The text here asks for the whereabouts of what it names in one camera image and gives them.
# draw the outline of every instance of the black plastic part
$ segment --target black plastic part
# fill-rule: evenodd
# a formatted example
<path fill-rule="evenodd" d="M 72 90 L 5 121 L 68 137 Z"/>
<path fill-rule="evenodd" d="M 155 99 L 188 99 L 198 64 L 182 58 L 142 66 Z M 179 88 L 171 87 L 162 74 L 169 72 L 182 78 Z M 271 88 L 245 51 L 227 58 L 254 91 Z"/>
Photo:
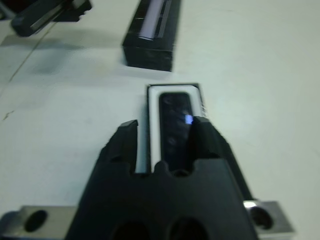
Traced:
<path fill-rule="evenodd" d="M 70 6 L 64 12 L 62 12 L 54 22 L 78 22 L 80 16 L 84 15 L 86 11 L 92 9 L 92 4 L 89 0 L 85 0 L 82 5 L 77 8 Z"/>
<path fill-rule="evenodd" d="M 126 240 L 134 233 L 135 239 L 182 240 L 173 236 L 189 228 L 177 232 L 177 224 L 192 225 L 208 240 L 258 239 L 225 160 L 199 159 L 184 178 L 172 176 L 164 161 L 153 174 L 134 176 L 128 163 L 99 159 L 65 239 Z"/>
<path fill-rule="evenodd" d="M 233 173 L 243 199 L 253 200 L 244 176 L 239 168 L 230 145 L 204 117 L 194 117 L 188 139 L 187 170 L 191 170 L 197 159 L 225 159 Z"/>
<path fill-rule="evenodd" d="M 66 8 L 67 0 L 38 0 L 18 13 L 11 26 L 21 37 L 29 37 L 59 16 Z"/>
<path fill-rule="evenodd" d="M 123 41 L 126 64 L 129 67 L 170 72 L 173 67 L 181 0 L 171 0 L 163 37 L 157 37 L 161 25 L 161 20 L 159 20 L 155 38 L 146 40 L 139 38 L 139 34 L 150 2 L 151 0 L 141 0 Z"/>
<path fill-rule="evenodd" d="M 129 172 L 133 174 L 137 162 L 138 121 L 121 124 L 108 144 L 101 150 L 95 168 L 108 163 L 129 163 Z"/>
<path fill-rule="evenodd" d="M 20 37 L 37 33 L 51 21 L 77 22 L 85 11 L 92 8 L 89 0 L 83 1 L 77 8 L 72 0 L 23 1 L 23 4 L 23 8 L 16 9 L 19 12 L 11 21 L 12 28 Z"/>

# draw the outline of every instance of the black device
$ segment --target black device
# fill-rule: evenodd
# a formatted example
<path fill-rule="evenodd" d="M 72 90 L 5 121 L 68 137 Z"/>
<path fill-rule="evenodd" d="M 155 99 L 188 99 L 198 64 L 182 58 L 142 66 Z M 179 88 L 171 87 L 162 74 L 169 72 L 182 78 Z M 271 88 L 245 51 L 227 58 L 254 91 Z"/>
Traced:
<path fill-rule="evenodd" d="M 130 67 L 171 71 L 181 0 L 141 0 L 122 47 Z"/>
<path fill-rule="evenodd" d="M 78 22 L 92 8 L 89 0 L 2 0 L 17 35 L 29 37 L 51 21 Z"/>
<path fill-rule="evenodd" d="M 186 92 L 163 93 L 159 99 L 161 159 L 169 170 L 190 171 L 187 159 L 187 140 L 193 122 L 190 96 Z"/>

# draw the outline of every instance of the hole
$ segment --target hole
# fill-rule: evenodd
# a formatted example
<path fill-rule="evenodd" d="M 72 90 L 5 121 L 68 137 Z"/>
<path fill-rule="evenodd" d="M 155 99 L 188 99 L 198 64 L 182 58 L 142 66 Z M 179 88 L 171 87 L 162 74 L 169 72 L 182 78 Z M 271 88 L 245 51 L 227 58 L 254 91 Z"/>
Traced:
<path fill-rule="evenodd" d="M 261 229 L 271 229 L 274 222 L 269 213 L 261 207 L 252 207 L 250 209 L 250 216 L 253 219 L 255 225 Z"/>
<path fill-rule="evenodd" d="M 184 177 L 188 177 L 190 175 L 190 172 L 183 170 L 183 169 L 179 169 L 173 172 L 173 175 L 177 178 L 184 178 Z"/>
<path fill-rule="evenodd" d="M 126 222 L 114 233 L 112 240 L 150 240 L 146 226 L 141 222 Z"/>
<path fill-rule="evenodd" d="M 191 217 L 176 221 L 170 232 L 170 240 L 208 240 L 208 234 L 200 222 Z"/>
<path fill-rule="evenodd" d="M 25 231 L 27 231 L 28 233 L 32 233 L 38 230 L 45 223 L 47 217 L 48 214 L 44 210 L 34 212 L 24 224 Z"/>

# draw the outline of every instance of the black rectangular object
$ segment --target black rectangular object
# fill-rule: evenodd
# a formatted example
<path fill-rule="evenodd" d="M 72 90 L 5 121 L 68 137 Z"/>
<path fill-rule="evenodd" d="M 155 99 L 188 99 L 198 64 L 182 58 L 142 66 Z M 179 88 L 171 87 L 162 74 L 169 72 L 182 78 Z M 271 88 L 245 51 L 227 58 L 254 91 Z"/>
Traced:
<path fill-rule="evenodd" d="M 181 0 L 141 0 L 122 45 L 128 66 L 172 70 L 180 5 Z"/>
<path fill-rule="evenodd" d="M 166 92 L 159 99 L 161 159 L 169 171 L 186 169 L 187 140 L 193 111 L 186 92 Z"/>

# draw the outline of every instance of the screw hole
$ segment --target screw hole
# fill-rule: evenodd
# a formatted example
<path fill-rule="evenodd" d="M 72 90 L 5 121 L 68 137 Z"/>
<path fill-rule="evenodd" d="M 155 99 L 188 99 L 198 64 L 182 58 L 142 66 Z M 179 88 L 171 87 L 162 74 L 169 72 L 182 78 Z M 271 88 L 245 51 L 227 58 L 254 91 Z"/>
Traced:
<path fill-rule="evenodd" d="M 261 207 L 252 207 L 250 209 L 250 216 L 255 225 L 261 229 L 269 230 L 274 225 L 274 221 L 269 213 Z"/>
<path fill-rule="evenodd" d="M 44 210 L 34 212 L 25 222 L 24 229 L 28 233 L 35 232 L 46 222 L 48 213 Z"/>
<path fill-rule="evenodd" d="M 183 217 L 176 221 L 170 232 L 170 240 L 208 240 L 205 228 L 191 217 Z"/>

